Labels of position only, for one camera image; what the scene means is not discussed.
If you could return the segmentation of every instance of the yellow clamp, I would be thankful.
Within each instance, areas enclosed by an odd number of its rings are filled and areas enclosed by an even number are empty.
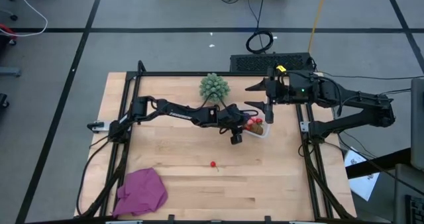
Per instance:
[[[278,66],[277,66],[277,69],[279,69],[281,72],[285,72],[285,71],[287,71],[287,70],[283,67],[283,65],[278,65]]]

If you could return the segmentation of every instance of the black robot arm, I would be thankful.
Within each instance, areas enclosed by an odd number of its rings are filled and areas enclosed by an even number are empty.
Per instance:
[[[147,114],[149,104],[154,111]],[[233,134],[231,144],[242,142],[243,125],[246,124],[249,118],[249,114],[240,111],[236,104],[231,104],[223,110],[220,110],[218,105],[191,108],[165,99],[143,96],[137,97],[132,101],[130,109],[120,121],[113,121],[110,124],[109,138],[113,142],[124,142],[128,137],[127,131],[133,123],[140,124],[141,122],[151,121],[160,115],[185,119],[202,128],[220,128],[220,133],[230,130]]]
[[[360,113],[333,121],[314,121],[307,124],[304,129],[308,132],[309,138],[321,143],[330,133],[339,133],[363,125],[388,127],[395,121],[390,105],[393,99],[389,99],[386,95],[351,91],[313,72],[282,72],[278,68],[269,68],[267,78],[259,84],[246,88],[247,91],[266,92],[267,103],[253,101],[245,103],[262,110],[267,123],[274,122],[272,106],[276,104],[316,103],[324,108],[339,106],[338,115],[341,114],[343,106],[362,109]],[[289,85],[284,84],[285,76],[289,78]]]

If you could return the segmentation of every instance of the white cable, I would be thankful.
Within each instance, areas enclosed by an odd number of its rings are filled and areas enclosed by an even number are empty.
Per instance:
[[[36,33],[33,33],[33,34],[11,34],[11,33],[8,33],[8,32],[6,32],[6,31],[4,31],[3,29],[1,29],[0,28],[0,31],[2,32],[2,33],[4,33],[4,34],[7,34],[7,35],[9,35],[9,36],[17,36],[17,37],[24,37],[24,36],[34,36],[34,35],[39,35],[39,34],[42,34],[45,30],[46,30],[46,28],[47,28],[47,25],[48,25],[48,20],[46,19],[46,17],[44,17],[40,12],[38,12],[36,9],[34,9],[34,7],[33,6],[31,6],[28,2],[27,2],[27,0],[24,0],[24,2],[33,10],[33,11],[35,11],[36,13],[38,13],[38,15],[40,15],[45,21],[46,21],[46,25],[44,25],[44,28],[40,31],[40,32],[36,32]]]

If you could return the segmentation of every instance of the wooden table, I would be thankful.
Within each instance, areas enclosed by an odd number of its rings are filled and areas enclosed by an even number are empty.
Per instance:
[[[139,95],[198,107],[202,103],[200,79],[142,77]],[[227,105],[236,103],[241,109],[252,109],[243,102],[265,100],[263,91],[244,90],[261,79],[225,77],[231,87],[225,100]],[[99,120],[117,119],[124,83],[125,73],[109,74]],[[330,109],[313,105],[313,112],[316,120],[333,118]],[[127,173],[154,167],[169,198],[156,213],[120,218],[164,220],[174,214],[176,220],[262,221],[265,215],[270,215],[273,221],[313,220],[305,162],[297,153],[301,140],[295,106],[274,106],[274,120],[266,139],[243,134],[243,142],[238,145],[231,145],[231,132],[219,135],[218,129],[201,129],[174,117],[161,116],[133,125]],[[104,135],[94,135],[93,142]],[[336,135],[330,135],[327,141],[339,145]],[[90,155],[99,146],[94,146]],[[80,202],[82,211],[105,184],[111,147],[112,144],[99,152],[87,169]],[[346,210],[356,215],[340,150],[322,144],[321,152],[328,187]],[[210,167],[212,160],[219,170]],[[325,217],[318,186],[317,191],[321,215]],[[108,214],[112,212],[114,196],[115,189],[109,198]]]

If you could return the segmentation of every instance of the yellow cable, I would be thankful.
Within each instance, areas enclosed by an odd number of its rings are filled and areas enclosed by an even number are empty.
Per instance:
[[[312,41],[313,41],[313,34],[315,34],[315,28],[317,27],[317,23],[318,23],[318,20],[319,20],[319,14],[321,13],[321,9],[323,8],[323,4],[324,4],[324,0],[321,0],[319,2],[317,16],[315,17],[315,22],[313,22],[313,28],[312,28],[311,38],[309,39],[309,46],[307,47],[307,52],[308,53],[311,53],[311,46],[312,46]]]

